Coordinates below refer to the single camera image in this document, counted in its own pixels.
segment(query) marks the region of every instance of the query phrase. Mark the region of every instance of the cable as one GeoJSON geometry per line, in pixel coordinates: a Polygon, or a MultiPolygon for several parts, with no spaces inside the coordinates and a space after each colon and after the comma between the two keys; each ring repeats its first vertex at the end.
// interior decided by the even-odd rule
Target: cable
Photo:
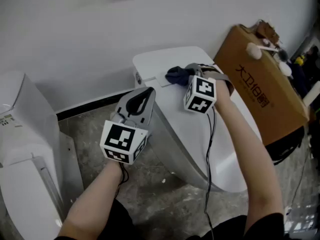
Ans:
{"type": "Polygon", "coordinates": [[[121,180],[120,184],[118,185],[118,189],[116,191],[116,194],[115,194],[114,198],[116,198],[118,196],[119,190],[120,190],[120,186],[123,183],[126,183],[129,180],[129,173],[126,170],[124,164],[122,162],[119,162],[119,165],[120,165],[120,169],[121,169],[121,172],[122,172],[122,180],[121,180]]]}
{"type": "Polygon", "coordinates": [[[206,155],[205,155],[205,162],[207,165],[207,175],[208,175],[208,186],[207,186],[207,190],[205,193],[205,200],[204,200],[204,214],[206,216],[206,219],[208,221],[208,224],[210,226],[210,230],[211,230],[211,235],[212,235],[212,240],[214,240],[214,230],[212,227],[212,223],[210,220],[210,216],[207,212],[207,206],[208,206],[208,201],[209,201],[209,196],[210,196],[210,191],[211,191],[211,169],[210,169],[210,148],[213,142],[213,138],[215,135],[215,131],[216,131],[216,111],[215,108],[213,107],[213,126],[211,126],[211,120],[210,120],[210,116],[207,114],[208,120],[209,120],[209,125],[210,125],[210,141],[209,141],[209,145],[208,145],[208,149],[206,151],[206,155]]]}
{"type": "Polygon", "coordinates": [[[295,201],[295,198],[296,198],[296,195],[297,195],[298,189],[299,189],[299,187],[300,187],[300,185],[301,185],[302,178],[304,177],[304,171],[305,171],[305,167],[306,167],[306,163],[307,163],[308,156],[309,156],[309,154],[307,154],[307,155],[305,156],[304,164],[303,164],[302,172],[301,172],[301,177],[300,177],[300,180],[299,180],[298,186],[296,187],[295,192],[294,192],[294,195],[293,195],[293,198],[292,198],[290,211],[289,211],[286,215],[289,215],[289,214],[291,213],[291,211],[292,211],[292,206],[294,205],[294,201],[295,201]]]}

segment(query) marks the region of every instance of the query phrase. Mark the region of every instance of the toilet base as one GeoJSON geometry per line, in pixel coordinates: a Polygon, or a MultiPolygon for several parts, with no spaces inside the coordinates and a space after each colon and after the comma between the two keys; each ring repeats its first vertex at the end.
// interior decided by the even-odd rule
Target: toilet base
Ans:
{"type": "Polygon", "coordinates": [[[79,169],[74,140],[60,132],[60,154],[63,181],[61,186],[62,202],[65,215],[72,204],[83,193],[84,185],[79,169]]]}

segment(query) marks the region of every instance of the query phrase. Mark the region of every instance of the black baseboard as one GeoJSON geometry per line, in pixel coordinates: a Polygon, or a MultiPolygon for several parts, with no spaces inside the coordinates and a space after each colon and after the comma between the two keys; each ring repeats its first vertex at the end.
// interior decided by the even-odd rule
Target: black baseboard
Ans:
{"type": "Polygon", "coordinates": [[[61,120],[71,118],[71,117],[80,115],[82,113],[91,111],[91,110],[96,110],[98,108],[117,103],[121,99],[122,96],[126,95],[129,92],[130,91],[124,92],[121,94],[117,94],[117,95],[114,95],[114,96],[111,96],[108,98],[103,98],[103,99],[100,99],[97,101],[93,101],[93,102],[90,102],[88,104],[84,104],[81,106],[77,106],[75,108],[60,112],[60,113],[56,114],[56,116],[58,117],[58,121],[61,121],[61,120]]]}

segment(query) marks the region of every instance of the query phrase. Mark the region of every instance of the black cable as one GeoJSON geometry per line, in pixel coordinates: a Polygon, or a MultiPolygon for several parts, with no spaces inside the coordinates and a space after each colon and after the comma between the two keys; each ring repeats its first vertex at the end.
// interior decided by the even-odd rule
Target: black cable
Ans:
{"type": "Polygon", "coordinates": [[[208,149],[206,151],[206,155],[205,155],[205,162],[207,164],[207,174],[208,174],[208,187],[205,193],[205,200],[204,200],[204,214],[207,218],[208,224],[210,226],[210,230],[211,230],[211,235],[212,235],[212,240],[214,240],[214,230],[212,227],[212,223],[210,220],[210,216],[207,212],[207,206],[208,206],[208,201],[209,201],[209,196],[210,196],[210,191],[211,191],[211,169],[210,169],[210,148],[213,142],[213,138],[214,138],[214,134],[216,131],[216,111],[215,108],[213,107],[213,126],[211,126],[211,120],[210,120],[210,116],[207,114],[208,120],[209,120],[209,125],[210,125],[210,141],[209,141],[209,145],[208,145],[208,149]]]}
{"type": "Polygon", "coordinates": [[[114,198],[116,198],[118,196],[119,190],[120,190],[120,186],[123,183],[126,183],[129,180],[129,173],[126,170],[124,164],[122,162],[119,162],[119,165],[120,165],[120,169],[121,169],[121,172],[122,172],[122,180],[121,180],[120,184],[118,185],[118,189],[116,191],[116,194],[115,194],[114,198]]]}

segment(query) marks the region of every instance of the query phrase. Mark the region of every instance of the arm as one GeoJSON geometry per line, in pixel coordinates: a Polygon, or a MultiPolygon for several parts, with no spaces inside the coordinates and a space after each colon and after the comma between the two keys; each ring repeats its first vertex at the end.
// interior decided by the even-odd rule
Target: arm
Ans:
{"type": "Polygon", "coordinates": [[[229,130],[248,188],[249,208],[245,225],[246,233],[259,219],[273,213],[283,214],[281,189],[269,153],[237,106],[230,100],[225,82],[216,81],[216,88],[215,107],[229,130]]]}
{"type": "Polygon", "coordinates": [[[97,239],[107,224],[121,176],[119,163],[109,161],[73,204],[58,236],[77,240],[97,239]]]}

